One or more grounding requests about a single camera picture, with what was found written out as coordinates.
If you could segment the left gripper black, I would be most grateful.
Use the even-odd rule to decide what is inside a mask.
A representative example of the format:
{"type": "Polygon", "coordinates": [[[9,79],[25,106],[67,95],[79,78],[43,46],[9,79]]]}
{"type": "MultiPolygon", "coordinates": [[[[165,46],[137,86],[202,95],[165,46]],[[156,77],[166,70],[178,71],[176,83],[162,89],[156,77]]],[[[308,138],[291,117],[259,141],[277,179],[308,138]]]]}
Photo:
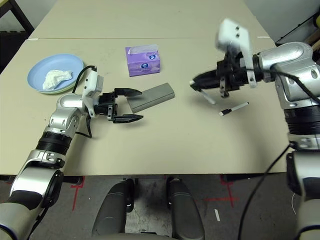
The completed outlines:
{"type": "Polygon", "coordinates": [[[94,105],[96,115],[104,115],[108,121],[114,124],[126,124],[141,120],[144,116],[138,114],[118,115],[118,104],[116,98],[118,96],[135,97],[143,93],[132,88],[115,88],[113,92],[103,93],[98,98],[98,103],[94,105]]]}

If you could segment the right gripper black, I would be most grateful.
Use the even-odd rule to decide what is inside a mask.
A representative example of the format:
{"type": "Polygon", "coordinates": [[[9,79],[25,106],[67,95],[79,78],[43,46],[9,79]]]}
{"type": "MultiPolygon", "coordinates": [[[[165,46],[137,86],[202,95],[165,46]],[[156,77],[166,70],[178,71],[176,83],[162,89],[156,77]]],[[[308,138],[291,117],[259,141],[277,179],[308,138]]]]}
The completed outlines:
{"type": "Polygon", "coordinates": [[[217,62],[217,68],[203,72],[190,81],[195,91],[219,88],[221,97],[229,97],[229,92],[247,85],[248,76],[243,55],[226,53],[224,59],[217,62]]]}

